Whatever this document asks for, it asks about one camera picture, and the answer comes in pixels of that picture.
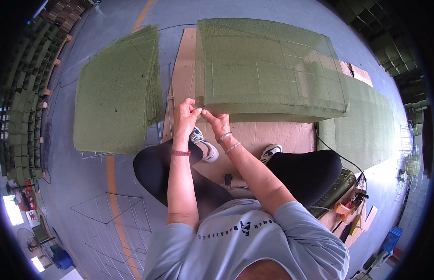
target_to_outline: hand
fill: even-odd
[[[229,128],[228,114],[212,115],[208,110],[203,110],[201,114],[211,124],[216,140],[220,139],[220,137],[222,137],[224,134],[231,131]]]
[[[195,100],[186,98],[175,109],[174,137],[187,139],[194,129],[201,108],[194,109]]]

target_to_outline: red beaded bracelet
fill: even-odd
[[[190,156],[191,155],[191,151],[188,150],[187,152],[184,151],[179,151],[179,150],[171,150],[170,151],[171,155],[179,155],[179,156]]]

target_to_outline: window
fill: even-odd
[[[22,219],[21,210],[19,210],[18,205],[15,204],[13,199],[14,195],[7,195],[2,197],[4,199],[5,209],[7,209],[8,217],[12,225],[22,224],[24,220]]]
[[[46,269],[42,266],[41,262],[39,261],[38,257],[34,257],[31,259],[33,264],[35,265],[36,269],[38,269],[39,272],[43,272]]]

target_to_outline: yellow floor line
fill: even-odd
[[[114,178],[114,156],[107,156],[106,157],[106,175],[107,175],[107,182],[108,182],[108,192],[116,194],[116,180]],[[109,196],[109,202],[111,207],[111,213],[113,214],[113,217],[116,217],[114,219],[114,226],[116,227],[117,234],[119,236],[120,242],[122,243],[123,252],[124,255],[127,257],[130,257],[132,252],[129,249],[127,238],[125,236],[124,227],[122,226],[122,218],[120,216],[120,210],[119,210],[119,204],[117,203],[117,197],[116,196]],[[139,273],[139,270],[136,268],[136,264],[133,260],[133,258],[128,259],[128,266],[130,267],[131,272],[133,273],[133,276],[136,279],[142,279],[141,274]]]
[[[147,1],[147,3],[145,4],[144,8],[141,11],[141,14],[139,14],[138,19],[134,23],[131,33],[134,33],[139,30],[145,16],[147,15],[148,10],[150,9],[154,1],[155,0]],[[107,173],[107,182],[108,182],[108,192],[117,194],[116,179],[114,177],[114,156],[106,157],[106,173]],[[113,214],[113,217],[116,217],[114,219],[114,226],[116,227],[117,234],[119,236],[120,242],[122,243],[124,254],[129,257],[131,256],[131,251],[129,249],[128,242],[125,236],[125,231],[122,226],[123,225],[122,218],[119,216],[120,211],[119,211],[119,205],[117,204],[117,197],[110,196],[110,206],[111,206],[111,213]],[[142,279],[139,270],[136,268],[136,264],[134,263],[133,258],[128,259],[128,266],[130,266],[130,270],[136,279]]]
[[[145,4],[145,7],[142,9],[141,14],[139,14],[138,19],[136,20],[136,22],[133,25],[133,29],[131,30],[131,33],[136,32],[139,27],[141,27],[142,25],[142,21],[144,20],[145,16],[147,15],[148,9],[150,8],[150,6],[153,4],[155,0],[148,0],[147,3]]]

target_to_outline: sneaker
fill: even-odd
[[[209,153],[203,158],[204,161],[211,163],[218,159],[219,154],[217,149],[204,139],[203,133],[201,133],[201,130],[198,127],[194,127],[192,133],[189,135],[189,139],[194,144],[203,142],[203,144],[209,148]]]
[[[263,164],[267,164],[267,162],[273,157],[276,153],[282,153],[282,146],[279,144],[271,144],[270,146],[264,149],[262,156],[260,157],[260,161]]]

